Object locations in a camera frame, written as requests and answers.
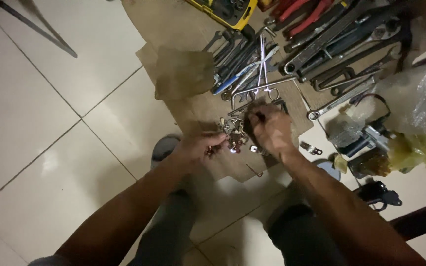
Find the pliers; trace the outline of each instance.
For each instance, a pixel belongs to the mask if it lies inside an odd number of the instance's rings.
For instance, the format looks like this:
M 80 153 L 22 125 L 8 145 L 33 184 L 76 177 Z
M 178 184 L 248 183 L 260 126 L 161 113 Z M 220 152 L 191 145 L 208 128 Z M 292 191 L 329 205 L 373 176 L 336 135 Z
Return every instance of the pliers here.
M 309 1 L 310 0 L 297 0 L 291 6 L 289 6 L 289 8 L 279 17 L 279 21 L 286 20 L 288 16 L 290 16 L 293 12 L 299 10 L 303 5 L 305 5 Z M 326 10 L 331 6 L 332 2 L 332 0 L 320 0 L 311 15 L 289 32 L 289 38 L 292 38 L 294 35 L 303 31 L 306 27 L 315 22 L 323 13 L 326 12 Z

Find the brown cardboard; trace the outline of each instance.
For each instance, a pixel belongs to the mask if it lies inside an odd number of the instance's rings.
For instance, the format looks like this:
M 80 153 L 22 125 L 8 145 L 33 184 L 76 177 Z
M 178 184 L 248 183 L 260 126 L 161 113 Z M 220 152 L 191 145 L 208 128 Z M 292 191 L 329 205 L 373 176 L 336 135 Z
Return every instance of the brown cardboard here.
M 160 46 L 167 46 L 181 51 L 201 51 L 214 36 L 215 31 L 224 30 L 216 21 L 202 13 L 183 0 L 172 1 L 141 1 L 123 0 L 127 15 L 136 26 L 146 45 L 137 52 L 139 60 L 153 83 L 156 81 L 157 51 Z M 249 23 L 256 30 L 262 27 L 266 14 L 255 10 Z M 285 42 L 283 37 L 275 40 Z M 284 52 L 278 53 L 273 61 L 283 60 Z M 270 73 L 269 80 L 275 81 L 283 77 L 278 72 Z M 281 97 L 287 102 L 289 113 L 293 119 L 293 138 L 309 130 L 313 124 L 306 118 L 306 107 L 300 93 L 293 82 L 277 85 Z M 195 134 L 202 130 L 214 130 L 216 121 L 227 117 L 231 111 L 229 102 L 221 100 L 207 92 L 188 99 L 165 102 L 177 124 L 186 135 Z M 255 174 L 249 169 L 260 173 L 274 164 L 273 161 L 264 162 L 264 159 L 248 151 L 252 142 L 243 146 L 241 154 L 224 152 L 216 160 L 209 161 L 208 169 L 215 179 L 225 176 L 236 178 L 240 182 L 246 181 Z

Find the red-handled pliers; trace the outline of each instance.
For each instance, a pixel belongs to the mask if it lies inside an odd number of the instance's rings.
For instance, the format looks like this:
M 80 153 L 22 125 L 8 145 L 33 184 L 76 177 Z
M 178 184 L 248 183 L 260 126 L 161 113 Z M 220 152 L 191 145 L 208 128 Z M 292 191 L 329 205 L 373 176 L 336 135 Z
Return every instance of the red-handled pliers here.
M 332 2 L 333 2 L 332 0 L 321 0 L 320 3 L 318 3 L 316 9 L 311 13 L 311 15 L 306 20 L 304 20 L 302 23 L 300 23 L 299 26 L 293 28 L 289 32 L 289 37 L 292 38 L 294 35 L 303 31 L 306 27 L 310 26 L 310 24 L 317 21 L 317 19 L 323 13 L 325 13 L 328 10 L 328 8 L 331 6 Z

